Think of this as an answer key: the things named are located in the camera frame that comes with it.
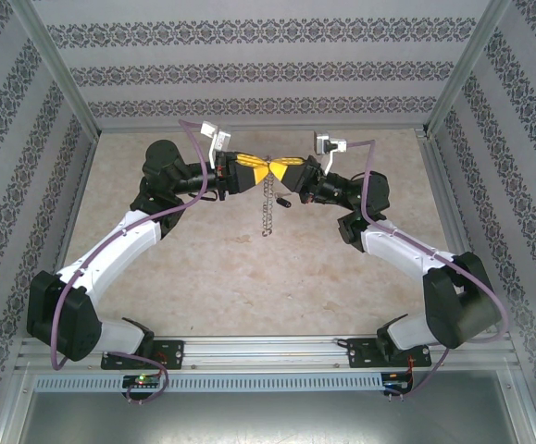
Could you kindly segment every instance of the patterned wallpaper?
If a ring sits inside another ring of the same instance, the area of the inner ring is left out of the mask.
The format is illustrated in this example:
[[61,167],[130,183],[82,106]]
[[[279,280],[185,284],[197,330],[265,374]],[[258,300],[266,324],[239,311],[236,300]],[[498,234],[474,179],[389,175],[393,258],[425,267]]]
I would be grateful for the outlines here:
[[24,334],[29,283],[61,253],[92,142],[0,0],[0,394]]
[[436,141],[536,405],[536,1],[506,10]]
[[425,123],[487,3],[34,4],[109,130],[171,127],[183,116]]

